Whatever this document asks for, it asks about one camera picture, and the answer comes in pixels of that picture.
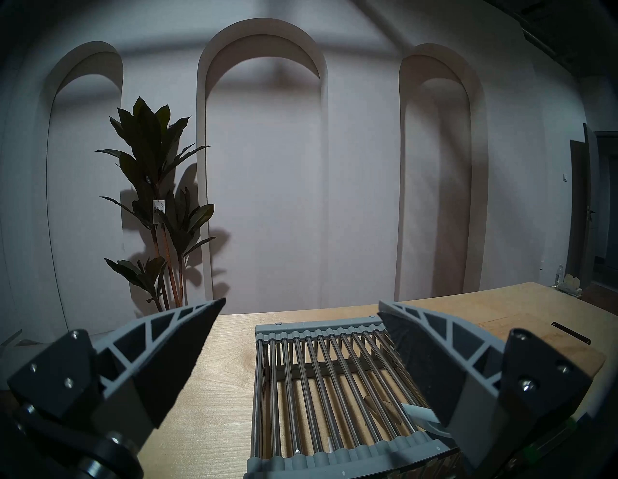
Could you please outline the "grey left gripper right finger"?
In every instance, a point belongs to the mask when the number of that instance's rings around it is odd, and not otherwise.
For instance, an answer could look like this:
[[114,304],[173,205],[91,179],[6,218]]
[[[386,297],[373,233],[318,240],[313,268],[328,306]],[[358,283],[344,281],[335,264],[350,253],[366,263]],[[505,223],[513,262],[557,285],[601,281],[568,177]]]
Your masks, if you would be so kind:
[[404,368],[472,471],[507,471],[558,432],[593,379],[542,338],[503,341],[459,317],[392,301],[378,315]]

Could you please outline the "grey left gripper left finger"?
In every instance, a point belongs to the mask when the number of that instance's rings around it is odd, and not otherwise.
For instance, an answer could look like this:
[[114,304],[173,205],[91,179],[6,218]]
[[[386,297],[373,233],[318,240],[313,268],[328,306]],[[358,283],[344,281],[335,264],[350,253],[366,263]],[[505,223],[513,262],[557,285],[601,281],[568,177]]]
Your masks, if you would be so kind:
[[92,342],[74,329],[7,379],[20,404],[72,430],[142,447],[192,374],[225,298],[130,321]]

